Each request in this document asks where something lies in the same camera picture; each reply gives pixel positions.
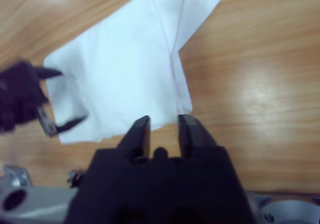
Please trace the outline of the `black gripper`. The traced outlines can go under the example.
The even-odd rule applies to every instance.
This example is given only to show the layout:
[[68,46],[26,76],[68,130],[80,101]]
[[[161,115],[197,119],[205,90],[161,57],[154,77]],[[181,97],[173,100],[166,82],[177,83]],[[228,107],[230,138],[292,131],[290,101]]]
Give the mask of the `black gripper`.
[[[40,82],[62,76],[59,70],[36,67],[20,59],[0,72],[0,133],[13,131],[17,125],[37,119],[38,107],[48,103]],[[55,125],[55,134],[69,131],[86,117],[75,118],[62,126]]]

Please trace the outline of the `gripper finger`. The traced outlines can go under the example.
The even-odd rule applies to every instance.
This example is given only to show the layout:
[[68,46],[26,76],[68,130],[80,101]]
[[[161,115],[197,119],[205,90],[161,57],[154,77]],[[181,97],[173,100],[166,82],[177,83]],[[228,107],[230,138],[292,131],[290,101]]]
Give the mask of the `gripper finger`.
[[223,158],[224,147],[217,145],[204,125],[189,114],[178,115],[178,142],[182,158]]
[[151,119],[148,115],[137,119],[119,143],[119,149],[129,159],[150,156]]

